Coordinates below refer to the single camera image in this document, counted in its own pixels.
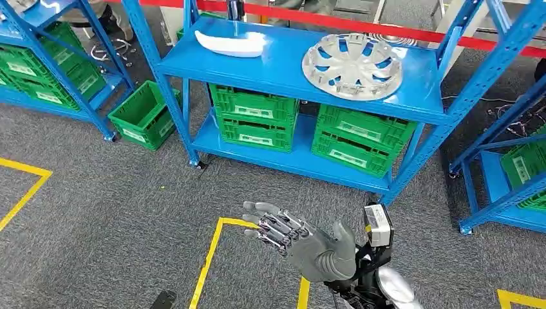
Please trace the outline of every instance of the blue metal shelf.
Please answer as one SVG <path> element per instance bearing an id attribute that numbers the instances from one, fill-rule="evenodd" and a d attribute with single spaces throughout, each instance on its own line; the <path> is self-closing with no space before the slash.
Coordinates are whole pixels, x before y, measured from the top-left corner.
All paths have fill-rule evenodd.
<path id="1" fill-rule="evenodd" d="M 294 174 L 318 178 L 362 190 L 385 193 L 388 177 L 376 178 L 345 165 L 337 164 L 311 153 L 316 118 L 299 115 L 294 130 L 291 153 L 247 147 L 222 140 L 214 110 L 203 122 L 192 145 L 204 153 L 225 156 L 239 161 L 259 164 Z"/>
<path id="2" fill-rule="evenodd" d="M 494 141 L 526 110 L 541 100 L 544 94 L 546 94 L 546 75 L 521 95 L 514 105 L 449 165 L 451 174 L 456 175 L 459 170 L 462 170 L 470 204 L 471 215 L 460 220 L 462 233 L 470 234 L 473 227 L 488 221 L 546 232 L 546 213 L 518 207 L 520 202 L 546 189 L 546 172 L 532 177 L 520 187 L 512 189 L 500 164 L 501 155 L 486 151 L 486 149 L 527 144 L 545 139 L 546 135 L 538 134 L 514 140 Z M 489 197 L 489 204 L 481 209 L 476 200 L 474 183 L 469 169 L 469 164 L 476 158 L 481 159 L 482 174 Z"/>
<path id="3" fill-rule="evenodd" d="M 102 88 L 102 90 L 98 92 L 89 102 L 91 108 L 93 108 L 94 111 L 98 110 L 104 105 L 106 100 L 115 91 L 115 88 L 123 81 L 121 77 L 110 74 L 104 75 L 104 79 L 106 80 L 106 86 L 104 86 L 104 88 Z M 127 96 L 128 91 L 126 91 L 126 93 L 122 95 L 121 99 L 125 99 L 127 98 Z M 91 122 L 91 118 L 83 110 L 74 111 L 72 109 L 56 106 L 54 103 L 36 100 L 29 97 L 25 93 L 8 89 L 6 87 L 0 86 L 0 98 L 2 100 L 2 103 Z"/>
<path id="4" fill-rule="evenodd" d="M 489 203 L 496 202 L 512 191 L 508 179 L 500 165 L 501 156 L 502 154 L 490 151 L 480 152 Z M 517 203 L 514 203 L 502 212 L 491 216 L 489 221 L 495 221 L 515 227 L 523 227 L 538 232 L 546 232 L 546 212 L 521 209 L 518 207 Z"/>
<path id="5" fill-rule="evenodd" d="M 200 17 L 196 1 L 184 0 L 184 37 L 161 59 L 138 0 L 122 0 L 191 165 L 202 166 L 198 151 L 203 151 L 378 192 L 382 194 L 380 202 L 385 205 L 392 203 L 407 186 L 546 19 L 546 15 L 541 13 L 546 10 L 546 2 L 531 0 L 446 111 L 442 105 L 440 83 L 458 40 L 482 2 L 464 1 L 437 50 L 397 46 L 395 50 L 402 59 L 403 70 L 400 88 L 382 100 L 356 102 L 315 88 L 303 75 L 301 61 L 304 54 L 325 33 Z M 256 58 L 238 58 L 213 53 L 196 40 L 196 30 L 216 37 L 261 37 L 265 41 L 263 54 Z M 167 76 L 182 78 L 182 106 L 175 100 Z M 379 179 L 311 154 L 315 123 L 305 116 L 298 118 L 291 153 L 226 144 L 219 136 L 212 115 L 208 115 L 201 131 L 192 137 L 189 131 L 190 79 L 415 120 L 420 124 L 398 173 L 392 179 L 391 173 Z M 431 124 L 431 130 L 427 130 L 427 137 L 419 142 L 424 124 Z"/>
<path id="6" fill-rule="evenodd" d="M 40 0 L 33 7 L 21 14 L 21 17 L 28 24 L 43 29 L 52 22 L 56 21 L 64 12 L 75 8 L 76 0 Z M 7 20 L 0 22 L 0 43 L 29 46 L 27 41 L 21 38 L 21 35 L 12 31 L 10 23 Z"/>
<path id="7" fill-rule="evenodd" d="M 261 57 L 226 57 L 204 48 L 195 38 L 195 30 L 217 37 L 234 37 L 234 23 L 237 23 L 237 38 L 256 36 L 257 33 L 263 35 L 267 43 Z M 157 68 L 166 75 L 408 120 L 439 124 L 449 118 L 442 107 L 435 50 L 396 47 L 395 52 L 402 61 L 402 86 L 383 100 L 358 102 L 334 97 L 313 86 L 303 75 L 303 55 L 324 35 L 320 32 L 200 17 L 190 31 L 184 32 L 182 40 Z"/>
<path id="8" fill-rule="evenodd" d="M 85 52 L 52 37 L 44 31 L 45 27 L 58 19 L 64 12 L 71 9 L 79 9 L 83 16 L 89 21 L 93 31 L 97 34 L 97 38 L 106 48 L 108 56 L 112 59 L 115 68 L 110 68 L 102 62 L 97 62 Z M 125 85 L 126 90 L 120 98 L 118 98 L 116 105 L 119 104 L 121 100 L 127 98 L 135 87 L 131 82 L 125 65 L 118 57 L 112 46 L 112 42 L 100 25 L 97 16 L 87 0 L 40 0 L 36 5 L 22 14 L 17 14 L 6 0 L 0 0 L 0 12 L 6 16 L 6 20 L 0 22 L 0 43 L 24 46 L 31 49 L 34 52 L 34 55 L 49 69 L 51 74 L 62 84 L 64 89 L 78 104 L 80 111 L 73 111 L 56 106 L 55 104 L 35 100 L 24 93 L 9 90 L 7 88 L 0 89 L 0 101 L 24 108 L 91 122 L 104 135 L 105 140 L 112 141 L 116 133 L 112 132 L 108 127 L 108 118 L 99 115 L 97 110 L 106 103 L 114 89 L 121 83 Z M 108 72 L 108 74 L 105 75 L 106 86 L 90 101 L 87 101 L 65 72 L 58 67 L 57 62 L 53 60 L 52 56 L 43 48 L 37 38 L 38 35 L 43 35 L 81 57 L 94 62 L 97 66 L 102 66 Z"/>

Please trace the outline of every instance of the shelf board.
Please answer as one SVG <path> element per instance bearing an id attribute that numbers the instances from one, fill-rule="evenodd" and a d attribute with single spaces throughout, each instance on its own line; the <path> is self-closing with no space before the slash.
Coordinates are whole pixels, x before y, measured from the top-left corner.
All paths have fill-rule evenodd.
<path id="1" fill-rule="evenodd" d="M 282 153 L 224 142 L 218 130 L 214 110 L 211 109 L 201 129 L 195 136 L 193 147 L 204 153 L 224 156 L 289 173 L 356 187 L 366 191 L 377 193 L 388 191 L 389 182 L 387 176 L 377 178 L 312 154 L 311 143 L 315 125 L 316 118 L 299 115 L 294 131 L 292 152 Z"/>
<path id="2" fill-rule="evenodd" d="M 482 151 L 480 156 L 484 172 L 485 188 L 487 189 L 489 202 L 492 203 L 510 193 L 511 188 L 500 165 L 502 154 Z M 538 232 L 546 232 L 546 212 L 521 209 L 517 205 L 508 207 L 499 215 L 491 218 L 491 221 L 536 230 Z"/>
<path id="3" fill-rule="evenodd" d="M 202 47 L 194 31 L 217 37 L 247 37 L 261 33 L 266 45 L 261 57 L 237 58 L 213 53 Z M 273 27 L 263 24 L 200 17 L 157 68 L 166 75 L 234 86 L 286 97 L 296 97 L 371 113 L 431 124 L 447 121 L 442 106 L 434 50 L 396 47 L 402 59 L 403 82 L 382 100 L 351 101 L 337 98 L 313 86 L 301 69 L 303 55 L 325 33 Z"/>
<path id="4" fill-rule="evenodd" d="M 40 0 L 23 12 L 21 17 L 32 26 L 43 29 L 57 20 L 64 12 L 74 7 L 76 7 L 76 0 Z M 11 31 L 8 21 L 0 22 L 0 42 L 27 46 L 17 32 Z"/>
<path id="5" fill-rule="evenodd" d="M 94 110 L 99 109 L 108 97 L 114 92 L 115 88 L 122 82 L 121 77 L 117 75 L 103 75 L 106 80 L 106 86 L 102 88 L 89 103 Z M 36 100 L 30 98 L 27 94 L 11 90 L 6 87 L 0 87 L 0 102 L 11 104 L 15 106 L 21 106 L 23 108 L 35 109 L 37 111 L 43 111 L 59 116 L 70 117 L 77 120 L 91 121 L 89 116 L 83 111 L 74 111 L 72 109 L 63 108 L 53 103 L 47 103 L 43 100 Z"/>

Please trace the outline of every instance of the gray carpet floor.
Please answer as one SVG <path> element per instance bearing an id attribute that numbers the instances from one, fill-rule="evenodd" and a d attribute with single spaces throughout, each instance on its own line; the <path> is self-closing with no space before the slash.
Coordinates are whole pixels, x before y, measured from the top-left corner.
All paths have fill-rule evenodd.
<path id="1" fill-rule="evenodd" d="M 432 1 L 399 2 L 388 1 L 384 22 L 430 27 Z M 149 22 L 163 46 L 158 21 Z M 465 51 L 444 94 L 457 93 L 483 57 Z M 134 79 L 150 79 L 140 52 L 132 59 Z M 517 97 L 532 83 L 534 64 L 518 59 L 487 96 Z M 191 98 L 195 132 L 208 108 L 200 83 L 192 83 Z M 446 180 L 445 164 L 494 120 L 485 111 L 497 105 L 477 106 L 390 207 L 391 265 L 425 308 L 498 308 L 496 289 L 546 298 L 546 236 L 495 223 L 458 233 L 466 193 L 461 179 Z M 210 166 L 197 170 L 177 134 L 152 152 L 105 142 L 91 124 L 0 104 L 0 157 L 53 171 L 0 232 L 2 309 L 149 308 L 163 289 L 187 308 L 218 218 L 241 216 L 244 200 L 292 209 L 326 230 L 341 219 L 364 239 L 366 192 L 216 156 L 205 155 Z M 36 179 L 0 167 L 0 214 Z M 199 308 L 295 308 L 297 272 L 242 230 L 224 227 Z M 312 285 L 308 308 L 333 307 L 324 286 Z"/>

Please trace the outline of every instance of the stacked green crate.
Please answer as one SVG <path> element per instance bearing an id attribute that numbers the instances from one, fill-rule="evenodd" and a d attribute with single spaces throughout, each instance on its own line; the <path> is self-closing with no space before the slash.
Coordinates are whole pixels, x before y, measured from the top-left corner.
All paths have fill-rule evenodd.
<path id="1" fill-rule="evenodd" d="M 12 90 L 20 90 L 17 87 L 17 84 L 6 73 L 2 72 L 2 70 L 0 70 L 0 86 L 4 86 Z"/>
<path id="2" fill-rule="evenodd" d="M 68 23 L 53 23 L 46 31 L 85 53 Z M 89 100 L 106 85 L 94 63 L 46 37 L 40 37 L 39 41 L 85 99 Z M 79 110 L 74 99 L 30 49 L 0 44 L 0 70 L 16 88 L 32 98 Z"/>
<path id="3" fill-rule="evenodd" d="M 290 152 L 299 101 L 294 98 L 210 84 L 224 141 Z"/>
<path id="4" fill-rule="evenodd" d="M 174 90 L 180 103 L 180 91 Z M 174 122 L 157 83 L 143 83 L 109 115 L 110 121 L 126 139 L 156 150 L 174 131 Z"/>
<path id="5" fill-rule="evenodd" d="M 546 125 L 533 134 L 546 134 Z M 518 188 L 533 176 L 546 171 L 546 141 L 518 145 L 501 157 L 500 164 L 512 189 Z M 518 206 L 546 211 L 546 191 L 531 196 Z"/>
<path id="6" fill-rule="evenodd" d="M 311 152 L 383 177 L 416 125 L 403 119 L 322 104 Z"/>

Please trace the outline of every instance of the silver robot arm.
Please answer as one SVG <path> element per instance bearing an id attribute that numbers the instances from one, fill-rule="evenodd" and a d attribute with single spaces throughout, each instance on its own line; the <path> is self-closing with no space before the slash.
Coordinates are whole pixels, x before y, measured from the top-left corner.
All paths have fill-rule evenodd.
<path id="1" fill-rule="evenodd" d="M 393 229 L 382 205 L 365 207 L 368 241 L 364 246 L 355 244 L 353 232 L 341 222 L 334 224 L 331 238 L 275 205 L 246 201 L 243 207 L 253 213 L 243 219 L 259 227 L 245 230 L 245 235 L 275 248 L 305 279 L 323 282 L 344 299 L 347 308 L 422 308 L 402 276 L 384 266 L 390 261 Z"/>

